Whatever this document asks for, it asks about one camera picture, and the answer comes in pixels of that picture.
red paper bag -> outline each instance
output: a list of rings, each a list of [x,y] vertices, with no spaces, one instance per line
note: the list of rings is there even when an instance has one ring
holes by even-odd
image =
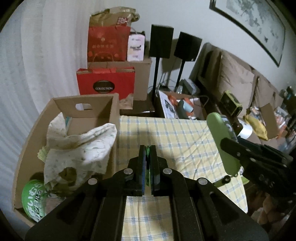
[[[76,75],[81,95],[118,93],[119,108],[133,108],[134,67],[79,69]]]
[[[120,25],[89,27],[87,61],[125,61],[130,31],[130,27]]]

white curtain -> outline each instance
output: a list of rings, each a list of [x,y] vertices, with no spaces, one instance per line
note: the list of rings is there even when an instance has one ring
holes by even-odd
[[[100,0],[25,0],[0,33],[0,208],[21,237],[28,226],[11,190],[22,145],[52,97],[79,93],[89,16],[102,9]]]

painting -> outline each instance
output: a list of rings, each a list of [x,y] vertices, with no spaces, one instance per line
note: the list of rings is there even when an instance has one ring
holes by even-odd
[[[268,0],[212,0],[210,8],[246,31],[279,67],[286,30]]]

speaker stand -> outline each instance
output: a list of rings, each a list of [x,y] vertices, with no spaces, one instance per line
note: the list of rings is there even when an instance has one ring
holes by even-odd
[[[177,91],[177,88],[178,88],[179,83],[180,83],[180,79],[181,79],[181,75],[182,75],[182,72],[183,72],[184,64],[185,64],[185,60],[182,59],[179,75],[178,75],[176,86],[175,86],[175,89],[174,89],[175,92]]]
[[[155,71],[154,71],[154,80],[153,80],[153,87],[152,87],[152,104],[154,104],[154,101],[155,101],[155,92],[156,92],[156,84],[157,84],[157,74],[158,74],[159,60],[160,60],[160,57],[156,57]]]

checkered tablecloth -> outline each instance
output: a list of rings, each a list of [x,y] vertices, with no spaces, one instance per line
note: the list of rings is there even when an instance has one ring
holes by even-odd
[[[117,171],[138,156],[140,145],[156,145],[157,155],[185,177],[206,177],[215,182],[226,175],[205,121],[162,118],[120,118]],[[241,177],[219,188],[243,211],[247,200]],[[168,197],[153,197],[149,187],[143,197],[127,197],[122,240],[173,240]]]

